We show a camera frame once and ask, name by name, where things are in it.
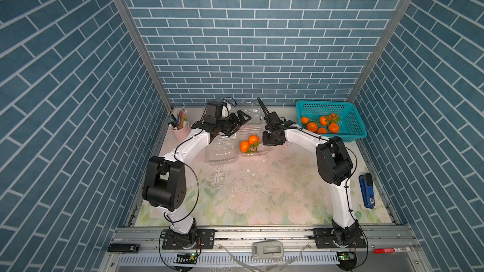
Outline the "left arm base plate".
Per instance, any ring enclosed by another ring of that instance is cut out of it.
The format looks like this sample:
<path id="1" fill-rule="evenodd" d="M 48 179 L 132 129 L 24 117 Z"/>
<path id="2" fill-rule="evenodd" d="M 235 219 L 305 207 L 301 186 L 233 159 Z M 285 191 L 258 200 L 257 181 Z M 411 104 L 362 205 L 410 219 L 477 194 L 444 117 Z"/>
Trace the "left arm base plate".
<path id="1" fill-rule="evenodd" d="M 213 249 L 216 231 L 214 229 L 195 229 L 188 234 L 180 234 L 171 229 L 161 235 L 163 250 Z"/>

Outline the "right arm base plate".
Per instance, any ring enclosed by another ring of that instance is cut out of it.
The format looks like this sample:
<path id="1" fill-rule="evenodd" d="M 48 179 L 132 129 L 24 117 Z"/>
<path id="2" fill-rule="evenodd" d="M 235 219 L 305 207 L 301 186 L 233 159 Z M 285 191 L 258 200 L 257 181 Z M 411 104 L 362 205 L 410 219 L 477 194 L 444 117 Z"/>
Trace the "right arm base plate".
<path id="1" fill-rule="evenodd" d="M 347 229 L 340 227 L 336 229 L 315 228 L 313 233 L 308 236 L 308 239 L 314 240 L 318 249 L 357 249 L 368 246 L 366 238 L 359 227 L 349 227 Z"/>

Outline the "grey tape dispenser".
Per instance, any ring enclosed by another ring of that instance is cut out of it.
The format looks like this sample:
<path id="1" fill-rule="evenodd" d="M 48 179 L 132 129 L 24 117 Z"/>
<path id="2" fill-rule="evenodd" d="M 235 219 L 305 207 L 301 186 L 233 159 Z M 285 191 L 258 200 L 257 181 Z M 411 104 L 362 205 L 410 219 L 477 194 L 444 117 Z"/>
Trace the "grey tape dispenser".
<path id="1" fill-rule="evenodd" d="M 284 245 L 278 240 L 264 240 L 252 244 L 252 256 L 258 260 L 279 260 L 284 257 Z"/>

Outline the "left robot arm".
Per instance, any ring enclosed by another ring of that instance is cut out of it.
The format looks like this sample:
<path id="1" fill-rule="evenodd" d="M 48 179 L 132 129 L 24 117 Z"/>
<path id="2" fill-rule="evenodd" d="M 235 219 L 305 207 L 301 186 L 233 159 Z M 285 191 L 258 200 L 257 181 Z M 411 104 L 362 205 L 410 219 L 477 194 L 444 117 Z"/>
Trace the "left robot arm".
<path id="1" fill-rule="evenodd" d="M 230 103 L 224 99 L 207 102 L 200 120 L 191 126 L 184 141 L 174 150 L 158 157 L 153 156 L 147 163 L 142 188 L 142 198 L 152 207 L 162 211 L 170 227 L 165 232 L 176 248 L 191 249 L 200 239 L 197 236 L 197 223 L 192 211 L 187 210 L 184 200 L 187 194 L 186 171 L 194 173 L 189 163 L 216 137 L 230 137 L 252 119 L 242 110 L 232 112 Z"/>

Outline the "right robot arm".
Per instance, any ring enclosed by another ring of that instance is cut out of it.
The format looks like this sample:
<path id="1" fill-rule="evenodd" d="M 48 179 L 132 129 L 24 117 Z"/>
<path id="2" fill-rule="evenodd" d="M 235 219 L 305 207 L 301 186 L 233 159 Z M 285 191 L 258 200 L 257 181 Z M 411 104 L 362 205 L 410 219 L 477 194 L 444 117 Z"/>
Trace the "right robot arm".
<path id="1" fill-rule="evenodd" d="M 350 246 L 360 231 L 350 199 L 349 186 L 354 165 L 349 154 L 352 151 L 348 150 L 340 137 L 323 138 L 291 120 L 279 117 L 276 112 L 270 112 L 261 98 L 257 101 L 266 122 L 263 132 L 265 146 L 281 146 L 291 142 L 315 155 L 318 174 L 328 185 L 333 204 L 331 223 L 334 243 L 341 247 Z"/>

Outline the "red marker pen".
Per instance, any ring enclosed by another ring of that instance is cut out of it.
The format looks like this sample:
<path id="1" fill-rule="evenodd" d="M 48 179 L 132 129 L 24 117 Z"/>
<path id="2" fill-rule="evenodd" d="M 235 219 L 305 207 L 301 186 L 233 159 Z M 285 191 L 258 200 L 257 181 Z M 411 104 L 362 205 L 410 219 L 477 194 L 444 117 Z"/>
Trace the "red marker pen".
<path id="1" fill-rule="evenodd" d="M 401 248 L 379 248 L 373 249 L 374 254 L 388 254 L 388 253 L 404 253 L 409 252 L 412 249 L 410 247 L 401 247 Z"/>

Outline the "teal plastic basket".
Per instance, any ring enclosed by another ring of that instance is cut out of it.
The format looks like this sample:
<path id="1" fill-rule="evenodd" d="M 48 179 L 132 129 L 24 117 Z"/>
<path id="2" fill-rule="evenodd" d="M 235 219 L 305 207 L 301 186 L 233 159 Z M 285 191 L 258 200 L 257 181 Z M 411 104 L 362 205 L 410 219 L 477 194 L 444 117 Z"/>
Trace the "teal plastic basket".
<path id="1" fill-rule="evenodd" d="M 298 101 L 298 124 L 322 137 L 338 136 L 344 142 L 367 137 L 366 126 L 355 105 L 334 101 Z"/>

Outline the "orange back container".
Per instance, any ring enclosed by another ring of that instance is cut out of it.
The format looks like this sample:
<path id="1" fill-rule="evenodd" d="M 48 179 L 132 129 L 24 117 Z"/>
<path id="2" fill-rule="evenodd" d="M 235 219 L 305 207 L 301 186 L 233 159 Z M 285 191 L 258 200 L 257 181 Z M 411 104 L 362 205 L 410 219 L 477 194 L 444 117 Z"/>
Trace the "orange back container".
<path id="1" fill-rule="evenodd" d="M 340 126 L 336 122 L 331 123 L 328 125 L 328 131 L 330 133 L 338 133 L 340 131 Z"/>
<path id="2" fill-rule="evenodd" d="M 320 127 L 317 129 L 316 133 L 319 133 L 319 134 L 327 134 L 327 129 L 324 128 L 324 127 Z"/>

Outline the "orange front container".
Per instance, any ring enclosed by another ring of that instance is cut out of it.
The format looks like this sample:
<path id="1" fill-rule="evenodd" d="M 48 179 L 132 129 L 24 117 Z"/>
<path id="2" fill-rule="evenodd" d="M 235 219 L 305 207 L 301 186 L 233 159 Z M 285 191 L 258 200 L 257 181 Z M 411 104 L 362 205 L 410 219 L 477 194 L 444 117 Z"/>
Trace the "orange front container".
<path id="1" fill-rule="evenodd" d="M 260 140 L 259 140 L 259 137 L 257 135 L 249 136 L 248 142 L 251 146 L 258 146 L 260 144 Z"/>
<path id="2" fill-rule="evenodd" d="M 247 153 L 250 150 L 250 143 L 248 141 L 241 141 L 239 145 L 240 151 Z"/>

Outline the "pink pen cup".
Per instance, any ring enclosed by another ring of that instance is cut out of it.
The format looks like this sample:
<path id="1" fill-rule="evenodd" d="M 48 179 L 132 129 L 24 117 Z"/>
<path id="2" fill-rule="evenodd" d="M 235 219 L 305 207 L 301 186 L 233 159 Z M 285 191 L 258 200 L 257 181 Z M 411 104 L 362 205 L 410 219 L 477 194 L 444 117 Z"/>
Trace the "pink pen cup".
<path id="1" fill-rule="evenodd" d="M 171 124 L 168 125 L 168 128 L 178 142 L 183 142 L 189 136 L 191 131 L 188 121 L 184 122 L 182 128 L 173 127 Z"/>

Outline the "clear clamshell container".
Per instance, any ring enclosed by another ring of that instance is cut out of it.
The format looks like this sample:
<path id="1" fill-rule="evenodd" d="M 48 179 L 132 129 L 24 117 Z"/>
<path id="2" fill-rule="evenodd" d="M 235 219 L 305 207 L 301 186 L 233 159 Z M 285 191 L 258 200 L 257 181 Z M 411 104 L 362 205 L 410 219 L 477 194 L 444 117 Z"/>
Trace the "clear clamshell container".
<path id="1" fill-rule="evenodd" d="M 243 157 L 263 156 L 269 153 L 270 147 L 263 145 L 263 126 L 248 126 L 241 128 L 238 137 L 237 151 Z"/>
<path id="2" fill-rule="evenodd" d="M 260 126 L 265 124 L 263 119 L 264 114 L 258 103 L 242 103 L 239 109 L 251 117 L 251 120 L 246 123 L 247 126 Z"/>
<path id="3" fill-rule="evenodd" d="M 205 148 L 205 162 L 211 165 L 229 164 L 238 159 L 238 138 L 216 137 Z"/>

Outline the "pens in cup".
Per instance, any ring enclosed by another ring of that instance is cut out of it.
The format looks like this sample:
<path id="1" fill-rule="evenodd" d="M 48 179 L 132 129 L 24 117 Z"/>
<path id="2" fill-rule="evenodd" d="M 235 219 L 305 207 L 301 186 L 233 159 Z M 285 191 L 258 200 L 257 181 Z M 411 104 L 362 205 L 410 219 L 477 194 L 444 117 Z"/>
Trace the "pens in cup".
<path id="1" fill-rule="evenodd" d="M 169 115 L 168 124 L 175 130 L 180 130 L 184 127 L 187 119 L 187 111 L 185 108 L 180 108 L 177 112 L 172 112 Z"/>

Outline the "clear clamshell container front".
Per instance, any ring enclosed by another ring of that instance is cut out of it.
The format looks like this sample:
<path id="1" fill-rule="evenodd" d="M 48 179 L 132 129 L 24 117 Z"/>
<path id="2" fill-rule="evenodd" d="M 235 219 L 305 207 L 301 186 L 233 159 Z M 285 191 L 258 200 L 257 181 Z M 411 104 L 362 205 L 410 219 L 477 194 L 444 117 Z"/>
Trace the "clear clamshell container front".
<path id="1" fill-rule="evenodd" d="M 243 157 L 263 156 L 269 153 L 270 147 L 263 145 L 263 126 L 248 126 L 241 128 L 238 137 L 237 151 Z"/>

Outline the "clear clamshell container back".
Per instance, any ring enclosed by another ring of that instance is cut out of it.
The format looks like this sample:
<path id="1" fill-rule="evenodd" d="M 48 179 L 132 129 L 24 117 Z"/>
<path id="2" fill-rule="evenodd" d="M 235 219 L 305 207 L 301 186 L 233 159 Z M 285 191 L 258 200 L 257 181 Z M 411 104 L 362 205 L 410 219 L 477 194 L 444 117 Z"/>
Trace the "clear clamshell container back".
<path id="1" fill-rule="evenodd" d="M 264 114 L 258 103 L 242 103 L 239 109 L 251 117 L 251 120 L 246 123 L 247 126 L 260 126 L 265 124 L 263 119 Z"/>

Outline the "black device on rail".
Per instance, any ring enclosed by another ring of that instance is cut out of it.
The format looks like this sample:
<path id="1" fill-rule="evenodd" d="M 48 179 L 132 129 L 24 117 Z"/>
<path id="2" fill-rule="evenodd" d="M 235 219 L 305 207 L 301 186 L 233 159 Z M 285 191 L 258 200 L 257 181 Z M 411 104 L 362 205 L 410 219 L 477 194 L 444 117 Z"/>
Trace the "black device on rail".
<path id="1" fill-rule="evenodd" d="M 108 246 L 107 252 L 115 253 L 115 254 L 126 254 L 126 253 L 137 254 L 139 252 L 139 248 L 140 248 L 139 244 L 112 243 Z"/>

